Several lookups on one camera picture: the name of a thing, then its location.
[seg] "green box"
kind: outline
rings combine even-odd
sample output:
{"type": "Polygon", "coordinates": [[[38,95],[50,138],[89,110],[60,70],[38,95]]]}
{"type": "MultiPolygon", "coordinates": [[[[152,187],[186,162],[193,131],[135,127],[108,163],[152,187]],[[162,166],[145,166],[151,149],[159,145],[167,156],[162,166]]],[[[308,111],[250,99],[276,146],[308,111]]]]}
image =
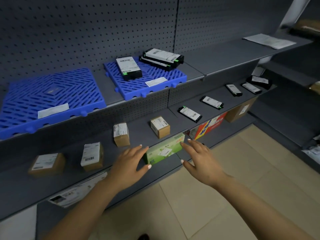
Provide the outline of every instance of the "green box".
{"type": "Polygon", "coordinates": [[[180,133],[150,147],[143,155],[144,162],[152,165],[180,151],[180,142],[184,141],[184,136],[180,133]]]}

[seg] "blue plastic grid tray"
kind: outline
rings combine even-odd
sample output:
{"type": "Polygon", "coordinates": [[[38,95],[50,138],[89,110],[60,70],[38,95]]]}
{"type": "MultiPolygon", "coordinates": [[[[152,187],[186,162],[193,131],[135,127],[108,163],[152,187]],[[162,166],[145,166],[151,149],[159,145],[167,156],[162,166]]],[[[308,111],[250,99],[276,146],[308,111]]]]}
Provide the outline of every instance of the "blue plastic grid tray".
{"type": "Polygon", "coordinates": [[[0,112],[0,139],[34,133],[44,125],[86,116],[106,103],[88,68],[10,83],[0,112]],[[69,109],[41,119],[38,111],[68,103],[69,109]]]}
{"type": "Polygon", "coordinates": [[[142,71],[142,77],[129,81],[125,81],[123,79],[116,62],[104,63],[106,76],[111,78],[116,86],[115,91],[120,92],[126,101],[131,100],[133,97],[145,98],[150,92],[161,91],[167,87],[175,88],[179,83],[185,83],[187,81],[186,74],[178,69],[173,69],[172,71],[167,72],[163,69],[156,68],[139,61],[138,57],[134,57],[134,60],[142,71]],[[152,87],[148,87],[148,85],[146,85],[145,82],[159,77],[165,77],[167,81],[152,87]]]}

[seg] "floor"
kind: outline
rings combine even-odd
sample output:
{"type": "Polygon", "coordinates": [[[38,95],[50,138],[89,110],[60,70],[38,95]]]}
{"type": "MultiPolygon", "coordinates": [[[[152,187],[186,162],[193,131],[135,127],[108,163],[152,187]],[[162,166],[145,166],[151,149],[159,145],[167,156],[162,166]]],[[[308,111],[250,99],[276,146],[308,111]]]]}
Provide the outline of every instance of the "floor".
{"type": "MultiPolygon", "coordinates": [[[[320,240],[320,175],[254,125],[212,149],[233,175],[320,240]]],[[[90,240],[256,239],[212,188],[182,168],[106,211],[90,240]]]]}

